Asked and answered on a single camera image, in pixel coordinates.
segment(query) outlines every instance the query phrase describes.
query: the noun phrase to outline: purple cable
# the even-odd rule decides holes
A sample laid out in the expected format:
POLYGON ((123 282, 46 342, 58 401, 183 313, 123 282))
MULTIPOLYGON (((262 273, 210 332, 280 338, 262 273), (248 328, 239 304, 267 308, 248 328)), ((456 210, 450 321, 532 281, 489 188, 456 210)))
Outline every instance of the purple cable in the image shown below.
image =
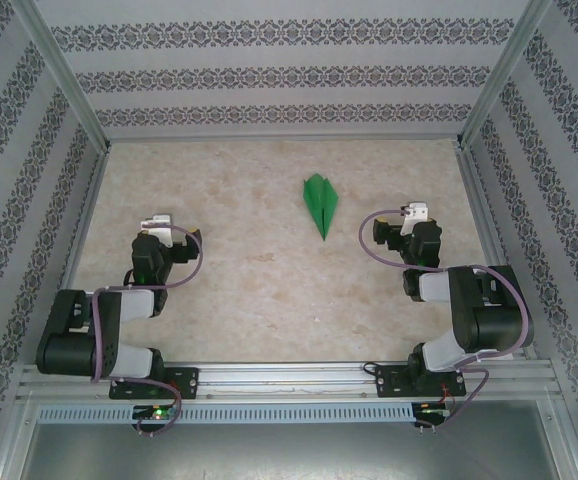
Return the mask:
MULTIPOLYGON (((406 263, 390 262, 389 260, 385 260, 384 258, 376 255, 371 250, 369 250, 369 247, 367 247, 367 244, 365 243, 365 241, 362 238, 362 233, 364 231, 365 225, 367 225, 367 223, 370 220, 372 220, 373 218, 375 218, 379 215, 388 215, 388 214, 401 214, 402 215, 402 214, 407 214, 407 213, 408 212, 406 210, 380 210, 379 212, 375 212, 375 213, 372 213, 371 215, 369 215, 360 224, 360 229, 358 231, 358 240, 360 241, 360 246, 362 247, 362 249, 365 252, 367 252, 367 254, 371 258, 373 258, 373 259, 375 259, 375 260, 377 260, 380 263, 383 263, 385 265, 389 265, 392 267, 398 267, 398 268, 405 268, 405 269, 412 268, 412 269, 416 269, 416 270, 422 270, 425 272, 435 272, 435 273, 444 272, 446 270, 444 268, 422 267, 419 265, 407 265, 406 263)), ((454 368, 457 371, 462 370, 462 372, 468 372, 468 373, 483 373, 484 377, 483 377, 482 381, 480 382, 480 384, 478 384, 478 386, 474 389, 474 391, 471 392, 471 395, 469 395, 467 400, 465 400, 465 402, 460 406, 460 408, 442 424, 443 426, 450 424, 455 419, 456 416, 458 416, 460 413, 462 413, 464 411, 464 409, 467 406, 469 406, 469 404, 471 404, 471 402, 474 400, 474 398, 476 398, 478 393, 480 393, 480 390, 482 390, 482 388, 485 386, 485 384, 489 380, 489 370, 487 370, 486 368, 464 368, 464 367, 479 360, 479 359, 481 359, 481 358, 502 357, 504 355, 508 355, 510 353, 515 352, 518 348, 522 347, 522 344, 527 339, 527 334, 529 333, 529 312, 527 311, 527 306, 525 305, 525 302, 522 299, 522 296, 515 289, 515 287, 511 284, 511 282, 509 280, 507 280, 505 277, 503 277, 500 273, 495 271, 494 269, 486 267, 484 265, 469 265, 469 268, 473 268, 475 270, 481 270, 483 272, 490 274, 491 276, 496 278, 498 281, 500 281, 500 283, 502 283, 502 285, 509 291, 509 293, 511 293, 511 296, 514 298, 514 300, 518 304, 518 308, 520 308, 520 315, 522 317, 522 328, 520 330, 520 335, 519 335, 516 343, 514 343, 511 347, 507 348, 506 350, 503 350, 502 352, 485 352, 485 353, 482 353, 480 355, 474 355, 474 356, 466 358, 466 359, 464 359, 464 360, 462 360, 462 361, 460 361, 454 365, 454 368)), ((425 421, 418 421, 418 422, 419 423, 428 423, 425 421)))
MULTIPOLYGON (((192 278, 194 278, 198 274, 198 271, 200 270, 200 267, 202 266, 202 261, 204 258, 204 254, 202 251, 202 245, 200 245, 200 242, 198 241, 198 239, 196 238, 196 236, 194 234, 192 234, 191 232, 185 230, 184 228, 178 227, 176 225, 168 225, 168 224, 150 225, 150 228, 156 228, 156 227, 158 227, 158 228, 170 228, 171 230, 177 230, 179 232, 184 233, 187 237, 191 238, 191 240, 198 247, 198 262, 196 264, 196 268, 194 268, 193 272, 191 272, 187 277, 183 278, 182 280, 180 280, 178 282, 171 283, 169 285, 138 285, 138 286, 119 285, 119 286, 114 286, 114 287, 102 287, 102 288, 97 289, 95 292, 93 292, 93 296, 91 298, 91 305, 92 305, 92 309, 93 309, 93 329, 94 329, 95 341, 96 341, 94 376, 91 379, 91 381, 93 383, 98 383, 100 381, 100 378, 102 377, 102 362, 103 362, 102 325, 101 325, 101 320, 100 320, 100 311, 98 310, 98 297, 100 296, 100 294, 102 292, 121 292, 124 290, 132 290, 132 289, 136 289, 136 290, 137 289, 140 289, 140 290, 166 290, 169 288, 179 287, 179 286, 184 285, 185 283, 189 282, 192 278)), ((172 418, 170 418, 169 421, 161 429, 159 429, 155 432, 145 432, 145 431, 141 430, 140 425, 142 425, 142 420, 138 420, 138 424, 136 426, 136 429, 138 430, 139 435, 148 435, 149 437, 154 437, 156 435, 160 435, 161 433, 164 433, 167 430, 169 430, 169 428, 171 428, 173 426, 173 424, 176 423, 178 418, 180 418, 180 415, 182 413, 182 397, 180 396, 180 392, 177 389, 175 389, 174 387, 172 387, 171 385, 168 385, 168 384, 163 383, 163 382, 158 382, 156 380, 151 380, 148 378, 111 377, 111 380, 118 381, 118 382, 142 383, 145 385, 154 385, 154 386, 157 386, 160 388, 165 388, 174 394, 175 399, 174 399, 172 406, 177 406, 175 415, 172 418)))
POLYGON ((142 430, 140 428, 140 426, 142 425, 142 419, 139 419, 138 424, 136 425, 138 435, 146 435, 148 437, 155 437, 156 435, 161 435, 165 433, 167 430, 169 430, 174 425, 174 423, 176 423, 176 421, 178 421, 178 419, 180 418, 180 415, 182 414, 182 397, 180 396, 180 392, 171 385, 162 382, 157 382, 155 380, 150 380, 148 378, 109 377, 109 380, 112 380, 114 382, 142 383, 144 385, 155 385, 156 387, 166 388, 167 390, 169 390, 174 394, 175 399, 169 408, 176 407, 175 415, 171 417, 169 421, 162 426, 162 428, 156 430, 155 432, 145 432, 144 430, 142 430))
POLYGON ((380 263, 383 263, 385 265, 389 265, 390 267, 412 268, 414 270, 422 270, 423 272, 444 272, 445 271, 444 268, 423 267, 422 265, 407 265, 406 263, 391 262, 389 260, 382 258, 379 255, 376 255, 371 250, 369 250, 369 247, 367 247, 367 244, 365 243, 364 239, 362 238, 362 232, 365 229, 365 225, 367 225, 367 223, 369 223, 370 220, 373 220, 374 218, 376 218, 380 215, 389 215, 389 214, 406 215, 407 213, 409 213, 409 212, 407 212, 406 210, 380 210, 379 212, 375 212, 375 213, 372 213, 371 215, 369 215, 367 218, 365 218, 362 221, 362 223, 360 224, 360 229, 358 230, 358 241, 360 242, 360 246, 367 253, 367 255, 369 255, 371 258, 373 258, 374 260, 377 260, 380 263))

